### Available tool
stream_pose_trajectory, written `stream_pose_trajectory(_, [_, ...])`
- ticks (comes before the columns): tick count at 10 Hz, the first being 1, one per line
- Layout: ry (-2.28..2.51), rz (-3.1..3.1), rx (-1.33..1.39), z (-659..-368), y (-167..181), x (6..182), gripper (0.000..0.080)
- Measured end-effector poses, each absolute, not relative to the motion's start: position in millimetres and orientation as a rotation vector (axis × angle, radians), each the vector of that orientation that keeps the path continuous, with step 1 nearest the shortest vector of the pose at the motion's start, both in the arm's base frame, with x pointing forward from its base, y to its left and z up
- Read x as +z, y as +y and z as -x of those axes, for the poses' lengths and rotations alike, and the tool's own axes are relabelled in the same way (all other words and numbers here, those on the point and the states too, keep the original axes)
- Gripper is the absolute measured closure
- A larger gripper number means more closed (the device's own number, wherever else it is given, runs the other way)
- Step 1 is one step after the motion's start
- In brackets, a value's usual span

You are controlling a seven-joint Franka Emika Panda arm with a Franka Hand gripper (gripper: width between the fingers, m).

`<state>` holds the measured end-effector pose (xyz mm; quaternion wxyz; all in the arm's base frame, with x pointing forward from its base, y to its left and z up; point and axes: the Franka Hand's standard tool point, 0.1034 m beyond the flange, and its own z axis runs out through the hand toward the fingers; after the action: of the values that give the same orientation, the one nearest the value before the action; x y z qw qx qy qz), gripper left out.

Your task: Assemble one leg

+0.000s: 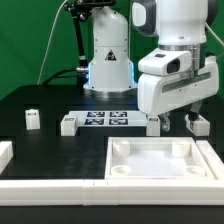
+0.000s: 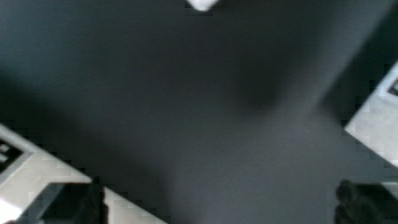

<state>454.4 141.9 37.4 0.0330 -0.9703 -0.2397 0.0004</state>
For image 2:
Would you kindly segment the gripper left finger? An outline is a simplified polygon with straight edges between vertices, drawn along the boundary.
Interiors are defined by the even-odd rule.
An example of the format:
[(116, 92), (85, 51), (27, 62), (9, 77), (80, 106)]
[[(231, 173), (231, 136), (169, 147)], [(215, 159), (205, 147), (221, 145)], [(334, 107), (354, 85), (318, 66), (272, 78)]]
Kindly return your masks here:
[(23, 211), (23, 224), (109, 224), (103, 186), (50, 183)]

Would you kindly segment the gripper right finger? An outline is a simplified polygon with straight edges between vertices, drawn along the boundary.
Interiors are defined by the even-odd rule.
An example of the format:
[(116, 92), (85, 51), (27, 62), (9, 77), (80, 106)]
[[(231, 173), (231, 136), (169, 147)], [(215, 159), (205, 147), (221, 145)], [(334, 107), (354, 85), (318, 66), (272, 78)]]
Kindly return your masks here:
[(398, 190), (382, 183), (343, 180), (336, 188), (334, 224), (398, 224)]

